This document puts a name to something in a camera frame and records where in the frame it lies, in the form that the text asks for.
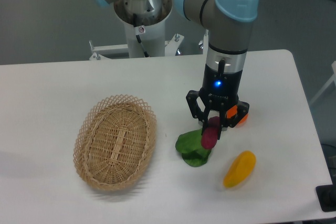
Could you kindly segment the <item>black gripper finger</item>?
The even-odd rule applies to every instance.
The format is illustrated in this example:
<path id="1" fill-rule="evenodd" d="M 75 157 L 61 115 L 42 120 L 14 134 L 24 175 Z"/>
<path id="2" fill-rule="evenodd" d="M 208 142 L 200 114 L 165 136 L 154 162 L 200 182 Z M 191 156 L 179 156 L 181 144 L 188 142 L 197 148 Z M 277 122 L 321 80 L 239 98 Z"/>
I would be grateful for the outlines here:
<path id="1" fill-rule="evenodd" d="M 232 108 L 236 108 L 236 113 L 232 116 L 227 116 L 227 112 Z M 234 128 L 239 122 L 242 121 L 248 115 L 249 103 L 238 101 L 238 103 L 230 109 L 226 104 L 221 103 L 219 107 L 219 128 L 217 133 L 217 139 L 221 137 L 221 132 L 224 128 Z"/>
<path id="2" fill-rule="evenodd" d="M 200 98 L 203 102 L 205 108 L 204 111 L 201 110 L 201 108 L 198 105 L 197 99 Z M 206 96 L 206 93 L 204 90 L 190 90 L 186 96 L 187 104 L 189 106 L 190 112 L 192 114 L 192 117 L 195 119 L 198 119 L 199 122 L 202 123 L 202 133 L 206 130 L 208 127 L 208 115 L 210 112 L 210 104 L 209 99 Z"/>

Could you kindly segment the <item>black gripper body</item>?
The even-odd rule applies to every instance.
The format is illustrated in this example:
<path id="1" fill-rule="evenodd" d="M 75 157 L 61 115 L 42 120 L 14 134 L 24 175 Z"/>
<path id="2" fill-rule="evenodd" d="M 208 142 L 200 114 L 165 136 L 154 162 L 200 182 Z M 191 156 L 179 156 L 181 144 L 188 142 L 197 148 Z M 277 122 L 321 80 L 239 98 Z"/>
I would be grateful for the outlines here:
<path id="1" fill-rule="evenodd" d="M 199 97 L 209 110 L 220 111 L 221 106 L 225 110 L 231 109 L 238 103 L 238 89 L 242 70 L 235 73 L 222 73 L 205 65 L 203 84 L 199 91 Z"/>

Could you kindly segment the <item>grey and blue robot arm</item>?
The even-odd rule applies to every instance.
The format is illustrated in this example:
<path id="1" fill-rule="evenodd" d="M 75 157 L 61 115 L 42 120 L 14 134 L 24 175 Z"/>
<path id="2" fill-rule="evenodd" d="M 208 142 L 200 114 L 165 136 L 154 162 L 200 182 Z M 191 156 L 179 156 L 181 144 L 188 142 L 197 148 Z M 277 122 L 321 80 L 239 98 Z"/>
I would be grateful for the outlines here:
<path id="1" fill-rule="evenodd" d="M 172 10 L 201 25 L 208 32 L 203 84 L 189 91 L 191 114 L 203 131 L 210 128 L 210 111 L 219 114 L 217 133 L 235 127 L 249 111 L 238 99 L 238 88 L 246 59 L 259 0 L 96 0 L 113 5 L 124 23 L 131 58 L 157 57 L 165 51 L 165 21 Z"/>

